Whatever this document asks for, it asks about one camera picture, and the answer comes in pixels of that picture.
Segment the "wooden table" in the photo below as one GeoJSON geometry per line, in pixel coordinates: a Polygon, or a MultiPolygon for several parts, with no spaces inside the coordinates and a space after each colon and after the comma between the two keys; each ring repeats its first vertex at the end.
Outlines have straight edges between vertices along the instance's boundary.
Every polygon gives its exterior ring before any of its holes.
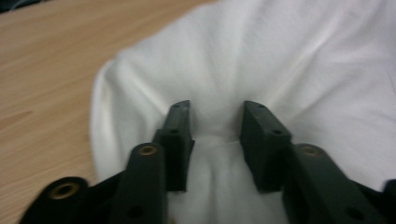
{"type": "Polygon", "coordinates": [[[48,183],[95,184],[92,82],[119,50],[208,0],[54,0],[0,15],[0,223],[48,183]]]}

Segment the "white cloth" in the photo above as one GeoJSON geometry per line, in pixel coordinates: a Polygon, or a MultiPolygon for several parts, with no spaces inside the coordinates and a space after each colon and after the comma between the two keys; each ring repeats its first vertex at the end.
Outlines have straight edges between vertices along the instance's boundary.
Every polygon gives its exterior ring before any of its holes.
{"type": "Polygon", "coordinates": [[[221,1],[191,13],[99,72],[92,151],[103,180],[149,142],[168,107],[191,100],[188,192],[178,224],[287,223],[279,193],[259,194],[238,134],[245,100],[268,106],[294,143],[324,148],[353,180],[396,177],[396,2],[221,1]]]}

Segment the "black plastic bracket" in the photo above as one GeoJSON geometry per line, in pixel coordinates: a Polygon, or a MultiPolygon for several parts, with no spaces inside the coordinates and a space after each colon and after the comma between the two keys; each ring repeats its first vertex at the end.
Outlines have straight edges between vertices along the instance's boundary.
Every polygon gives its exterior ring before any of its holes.
{"type": "MultiPolygon", "coordinates": [[[[172,105],[152,143],[135,147],[126,169],[89,187],[79,177],[49,184],[21,224],[165,224],[166,192],[186,191],[194,141],[190,102],[172,105]]],[[[246,101],[240,142],[260,192],[283,191],[292,224],[396,223],[396,180],[377,192],[349,180],[321,148],[291,143],[264,105],[246,101]]]]}
{"type": "Polygon", "coordinates": [[[66,177],[49,184],[21,224],[165,224],[167,191],[186,191],[190,154],[190,102],[172,105],[152,143],[135,147],[126,169],[89,187],[66,177]]]}
{"type": "Polygon", "coordinates": [[[165,148],[167,190],[186,191],[190,155],[194,146],[190,133],[190,101],[170,107],[163,128],[155,133],[153,142],[165,148]]]}
{"type": "Polygon", "coordinates": [[[245,102],[240,142],[247,166],[258,190],[283,190],[290,223],[396,223],[394,180],[384,193],[357,185],[323,149],[290,139],[268,108],[245,102]]]}

